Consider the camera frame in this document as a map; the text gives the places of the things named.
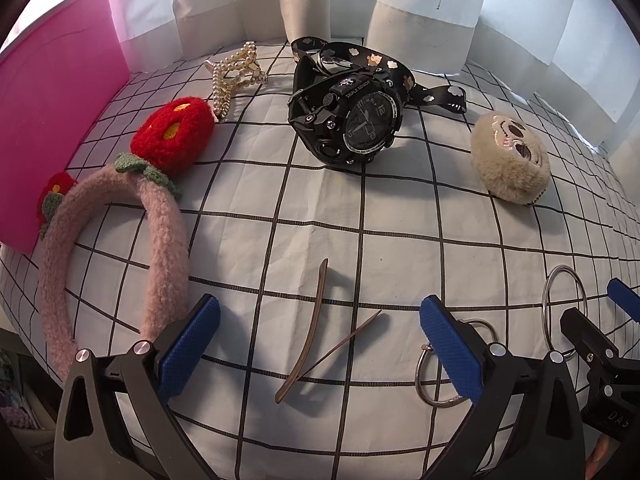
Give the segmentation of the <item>white grid bedsheet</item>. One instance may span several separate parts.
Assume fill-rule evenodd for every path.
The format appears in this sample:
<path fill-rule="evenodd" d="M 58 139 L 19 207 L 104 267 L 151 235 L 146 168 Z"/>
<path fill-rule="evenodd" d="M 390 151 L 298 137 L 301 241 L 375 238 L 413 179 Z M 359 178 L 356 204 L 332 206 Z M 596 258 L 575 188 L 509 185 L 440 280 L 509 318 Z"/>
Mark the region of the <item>white grid bedsheet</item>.
<path fill-rule="evenodd" d="M 190 247 L 189 295 L 214 295 L 219 330 L 171 409 L 225 479 L 415 479 L 445 448 L 465 405 L 432 408 L 454 390 L 420 360 L 422 299 L 480 320 L 518 356 L 542 358 L 541 293 L 571 266 L 590 318 L 623 356 L 639 327 L 606 294 L 639 284 L 639 215 L 608 161 L 542 102 L 523 101 L 480 66 L 454 77 L 468 110 L 405 111 L 394 144 L 363 168 L 323 166 L 288 125 L 295 67 L 282 41 L 258 49 L 269 78 L 242 91 L 202 158 L 178 182 Z M 551 178 L 533 205 L 500 200 L 472 163 L 471 133 L 496 112 L 536 133 Z M 375 311 L 351 342 L 282 386 L 303 348 L 318 270 L 329 259 L 306 367 Z"/>

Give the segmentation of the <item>large silver bangle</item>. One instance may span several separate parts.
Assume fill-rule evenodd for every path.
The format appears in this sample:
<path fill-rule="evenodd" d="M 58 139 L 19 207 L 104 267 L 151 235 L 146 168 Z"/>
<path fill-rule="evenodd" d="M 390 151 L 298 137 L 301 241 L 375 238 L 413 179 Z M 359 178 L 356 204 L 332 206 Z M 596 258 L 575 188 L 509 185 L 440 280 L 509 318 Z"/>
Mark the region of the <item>large silver bangle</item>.
<path fill-rule="evenodd" d="M 567 266 L 566 264 L 558 264 L 550 271 L 549 275 L 547 276 L 546 281 L 544 282 L 544 287 L 542 288 L 541 296 L 542 333 L 544 334 L 544 342 L 546 343 L 549 351 L 555 350 L 551 335 L 551 289 L 555 279 L 560 274 L 566 274 L 573 279 L 577 286 L 578 292 L 582 294 L 582 298 L 578 300 L 579 310 L 581 310 L 584 315 L 588 314 L 588 299 L 585 286 L 584 284 L 582 284 L 582 279 L 571 266 Z"/>

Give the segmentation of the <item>pink fuzzy flower headband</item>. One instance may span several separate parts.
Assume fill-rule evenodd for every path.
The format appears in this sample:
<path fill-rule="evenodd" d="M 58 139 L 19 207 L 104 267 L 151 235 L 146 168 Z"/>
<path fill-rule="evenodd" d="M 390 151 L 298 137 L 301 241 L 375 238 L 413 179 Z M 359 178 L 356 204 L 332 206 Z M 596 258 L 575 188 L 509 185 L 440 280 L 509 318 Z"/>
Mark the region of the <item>pink fuzzy flower headband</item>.
<path fill-rule="evenodd" d="M 77 237 L 102 206 L 119 197 L 142 203 L 151 237 L 150 270 L 141 336 L 154 340 L 186 314 L 189 241 L 175 178 L 205 150 L 217 118 L 195 96 L 168 102 L 146 118 L 125 153 L 82 181 L 66 172 L 50 177 L 38 200 L 42 255 L 38 298 L 52 367 L 70 372 L 78 345 L 66 306 L 68 264 Z"/>

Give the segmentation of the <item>pearl hair claw clip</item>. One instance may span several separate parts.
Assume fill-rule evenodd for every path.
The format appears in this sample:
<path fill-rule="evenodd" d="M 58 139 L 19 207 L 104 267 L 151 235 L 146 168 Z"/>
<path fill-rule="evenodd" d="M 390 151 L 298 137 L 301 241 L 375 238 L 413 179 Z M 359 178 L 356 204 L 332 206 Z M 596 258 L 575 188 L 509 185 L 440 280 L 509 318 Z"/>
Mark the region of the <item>pearl hair claw clip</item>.
<path fill-rule="evenodd" d="M 216 122 L 227 117 L 232 96 L 241 89 L 254 84 L 263 84 L 268 75 L 257 61 L 257 46 L 247 41 L 239 50 L 223 60 L 204 62 L 206 70 L 212 76 L 212 108 Z"/>

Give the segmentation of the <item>black digital wristwatch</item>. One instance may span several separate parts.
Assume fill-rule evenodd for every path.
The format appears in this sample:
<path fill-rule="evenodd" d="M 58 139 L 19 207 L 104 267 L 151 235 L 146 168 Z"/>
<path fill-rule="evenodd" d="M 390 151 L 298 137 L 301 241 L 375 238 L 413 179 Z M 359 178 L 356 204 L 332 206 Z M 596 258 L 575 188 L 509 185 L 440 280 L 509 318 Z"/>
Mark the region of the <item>black digital wristwatch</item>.
<path fill-rule="evenodd" d="M 368 164 L 393 144 L 403 107 L 396 84 L 382 68 L 329 74 L 304 55 L 294 72 L 288 123 L 320 162 Z"/>

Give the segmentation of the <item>brown curved hair stick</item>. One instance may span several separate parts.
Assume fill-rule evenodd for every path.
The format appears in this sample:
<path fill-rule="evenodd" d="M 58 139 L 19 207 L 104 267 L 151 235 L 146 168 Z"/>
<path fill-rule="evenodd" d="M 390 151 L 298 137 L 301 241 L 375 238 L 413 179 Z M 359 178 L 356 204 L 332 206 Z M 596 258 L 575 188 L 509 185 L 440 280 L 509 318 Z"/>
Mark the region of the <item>brown curved hair stick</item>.
<path fill-rule="evenodd" d="M 329 273 L 329 259 L 324 258 L 322 263 L 320 263 L 318 270 L 318 280 L 317 280 L 317 289 L 316 296 L 314 296 L 314 308 L 311 312 L 311 319 L 309 328 L 306 333 L 306 338 L 304 340 L 303 348 L 300 350 L 297 360 L 295 361 L 292 370 L 286 376 L 282 386 L 277 390 L 274 394 L 274 402 L 280 404 L 283 402 L 285 397 L 288 395 L 290 390 L 293 388 L 294 384 L 302 379 L 306 375 L 308 375 L 312 370 L 314 370 L 318 365 L 323 363 L 325 360 L 329 359 L 330 356 L 333 356 L 335 352 L 346 346 L 349 342 L 356 338 L 365 328 L 367 328 L 374 320 L 376 320 L 381 314 L 381 310 L 375 311 L 371 316 L 369 316 L 363 323 L 358 325 L 354 330 L 352 330 L 345 338 L 343 338 L 337 344 L 328 350 L 321 358 L 318 359 L 314 364 L 306 367 L 308 356 L 310 355 L 312 346 L 314 345 L 314 336 L 316 336 L 319 323 L 320 316 L 322 310 L 322 304 L 324 299 L 324 292 L 326 291 L 326 279 L 328 278 Z"/>

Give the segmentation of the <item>beige plush sloth face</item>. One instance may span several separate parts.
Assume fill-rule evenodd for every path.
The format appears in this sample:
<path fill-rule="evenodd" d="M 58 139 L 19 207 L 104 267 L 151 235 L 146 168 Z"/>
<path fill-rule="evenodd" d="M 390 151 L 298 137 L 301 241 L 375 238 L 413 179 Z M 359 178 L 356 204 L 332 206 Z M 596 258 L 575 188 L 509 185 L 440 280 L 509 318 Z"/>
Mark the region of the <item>beige plush sloth face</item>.
<path fill-rule="evenodd" d="M 547 149 L 514 117 L 496 112 L 480 116 L 471 133 L 471 155 L 480 180 L 500 200 L 530 206 L 548 188 Z"/>

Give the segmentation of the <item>pink plastic bin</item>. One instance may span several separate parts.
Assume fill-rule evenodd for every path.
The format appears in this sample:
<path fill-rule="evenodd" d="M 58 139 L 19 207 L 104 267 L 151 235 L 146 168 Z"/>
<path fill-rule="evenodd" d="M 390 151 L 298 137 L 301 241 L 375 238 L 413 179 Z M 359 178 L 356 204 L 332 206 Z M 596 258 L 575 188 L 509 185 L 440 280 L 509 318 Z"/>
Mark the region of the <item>pink plastic bin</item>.
<path fill-rule="evenodd" d="M 2 52 L 2 244 L 32 251 L 44 185 L 128 78 L 110 0 L 64 0 Z"/>

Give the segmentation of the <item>white curtain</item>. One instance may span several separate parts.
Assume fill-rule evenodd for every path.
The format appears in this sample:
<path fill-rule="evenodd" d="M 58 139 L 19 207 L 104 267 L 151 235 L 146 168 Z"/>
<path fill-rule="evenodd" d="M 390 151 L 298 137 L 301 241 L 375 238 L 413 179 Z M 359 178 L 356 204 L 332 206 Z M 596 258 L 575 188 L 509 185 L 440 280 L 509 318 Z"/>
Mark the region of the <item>white curtain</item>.
<path fill-rule="evenodd" d="M 639 44 L 611 0 L 112 0 L 129 65 L 244 39 L 361 38 L 416 70 L 465 61 L 540 96 L 591 143 L 639 147 Z"/>

